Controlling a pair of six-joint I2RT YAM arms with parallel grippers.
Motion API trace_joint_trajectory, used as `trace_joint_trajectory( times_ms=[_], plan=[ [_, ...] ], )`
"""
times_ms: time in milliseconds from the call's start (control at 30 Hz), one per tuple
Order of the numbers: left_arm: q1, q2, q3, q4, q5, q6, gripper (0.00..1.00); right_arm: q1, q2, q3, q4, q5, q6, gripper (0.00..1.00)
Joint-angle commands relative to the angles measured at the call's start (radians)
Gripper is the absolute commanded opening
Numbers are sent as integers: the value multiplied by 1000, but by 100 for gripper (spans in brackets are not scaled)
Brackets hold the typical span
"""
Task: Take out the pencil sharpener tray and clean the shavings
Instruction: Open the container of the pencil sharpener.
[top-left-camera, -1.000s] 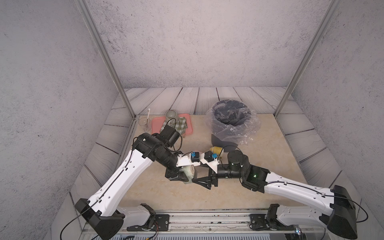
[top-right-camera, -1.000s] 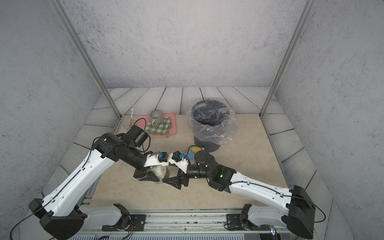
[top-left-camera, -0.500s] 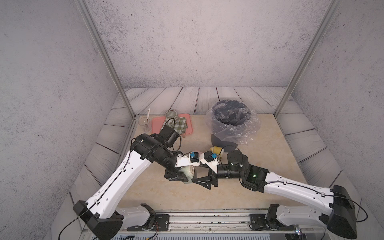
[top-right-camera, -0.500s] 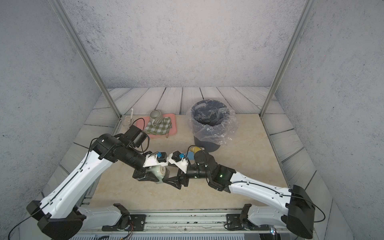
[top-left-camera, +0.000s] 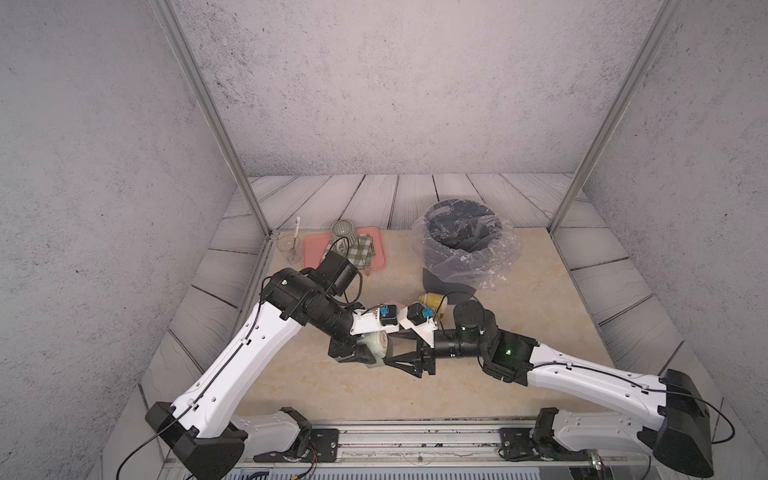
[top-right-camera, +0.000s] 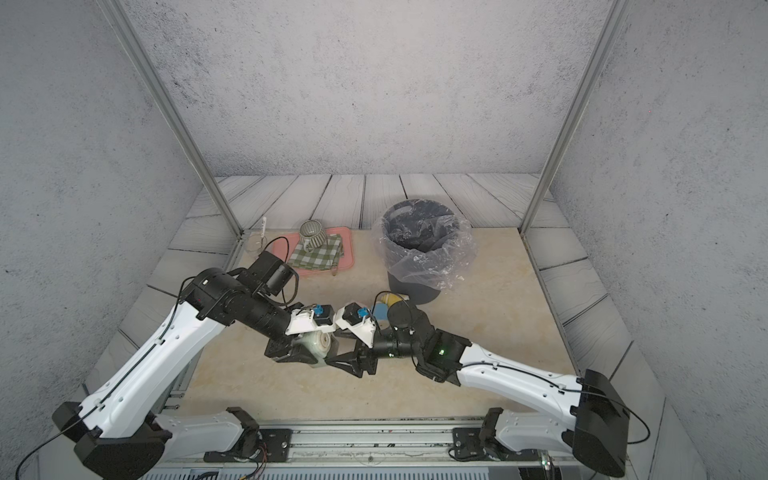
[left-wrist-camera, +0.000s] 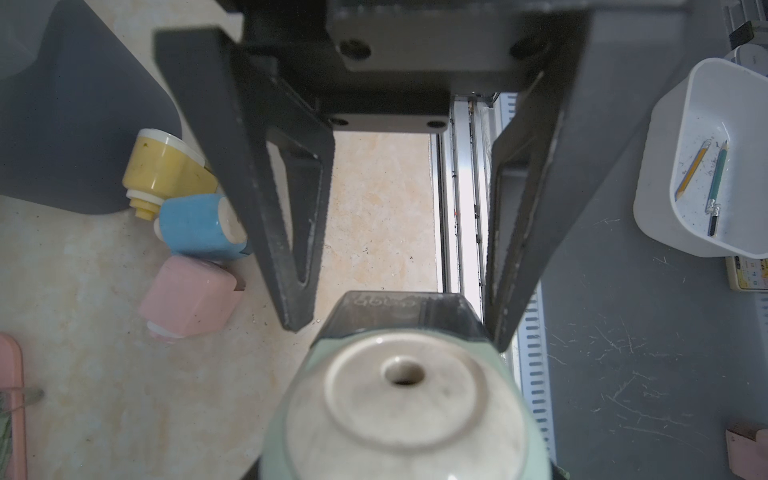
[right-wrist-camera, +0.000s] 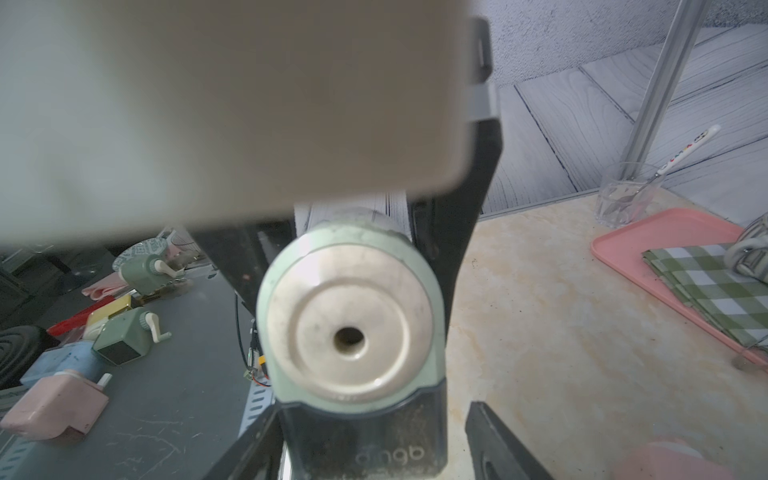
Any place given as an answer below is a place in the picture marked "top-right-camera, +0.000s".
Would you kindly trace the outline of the green white pencil sharpener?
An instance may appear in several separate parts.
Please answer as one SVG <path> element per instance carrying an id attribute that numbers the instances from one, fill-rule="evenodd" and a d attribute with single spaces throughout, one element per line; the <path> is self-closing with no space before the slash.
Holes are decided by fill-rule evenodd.
<path id="1" fill-rule="evenodd" d="M 337 342 L 332 335 L 321 331 L 302 334 L 299 344 L 304 346 L 318 362 L 324 362 L 337 348 Z"/>

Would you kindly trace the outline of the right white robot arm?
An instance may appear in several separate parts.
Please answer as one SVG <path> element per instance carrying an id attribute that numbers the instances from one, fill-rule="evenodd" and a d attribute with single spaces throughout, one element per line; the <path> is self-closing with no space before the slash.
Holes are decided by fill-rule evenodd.
<path id="1" fill-rule="evenodd" d="M 524 422 L 502 408 L 486 414 L 481 432 L 487 455 L 520 450 L 559 451 L 596 473 L 626 473 L 629 429 L 636 413 L 609 379 L 587 369 L 583 375 L 540 370 L 494 354 L 469 339 L 434 327 L 427 314 L 399 299 L 387 310 L 387 327 L 374 312 L 350 302 L 340 311 L 314 307 L 322 326 L 356 340 L 352 351 L 328 356 L 327 364 L 356 377 L 373 375 L 382 358 L 408 358 L 420 375 L 437 383 L 492 392 L 547 417 Z"/>

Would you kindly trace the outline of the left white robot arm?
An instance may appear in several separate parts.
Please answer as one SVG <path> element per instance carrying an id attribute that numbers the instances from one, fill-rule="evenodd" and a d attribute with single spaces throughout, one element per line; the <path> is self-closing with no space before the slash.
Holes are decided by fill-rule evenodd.
<path id="1" fill-rule="evenodd" d="M 102 387 L 53 414 L 81 464 L 102 479 L 138 479 L 156 464 L 211 453 L 227 460 L 264 457 L 259 425 L 240 407 L 212 415 L 153 413 L 160 396 L 227 327 L 241 323 L 264 335 L 276 362 L 315 365 L 332 345 L 329 306 L 275 301 L 299 276 L 269 251 L 247 268 L 209 268 L 183 281 L 174 308 L 158 329 Z"/>

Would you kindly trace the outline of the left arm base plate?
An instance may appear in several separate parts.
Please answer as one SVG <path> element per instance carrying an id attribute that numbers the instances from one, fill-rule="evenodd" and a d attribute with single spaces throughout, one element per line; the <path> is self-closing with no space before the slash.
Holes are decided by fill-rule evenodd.
<path id="1" fill-rule="evenodd" d="M 291 429 L 247 430 L 224 452 L 206 452 L 206 463 L 284 463 L 288 459 Z"/>

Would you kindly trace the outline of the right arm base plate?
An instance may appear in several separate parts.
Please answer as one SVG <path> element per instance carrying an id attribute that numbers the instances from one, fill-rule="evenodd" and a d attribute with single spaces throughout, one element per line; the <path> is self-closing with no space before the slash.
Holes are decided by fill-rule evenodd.
<path id="1" fill-rule="evenodd" d="M 498 455 L 492 451 L 493 436 L 489 429 L 454 428 L 452 440 L 448 455 L 454 461 L 498 461 Z"/>

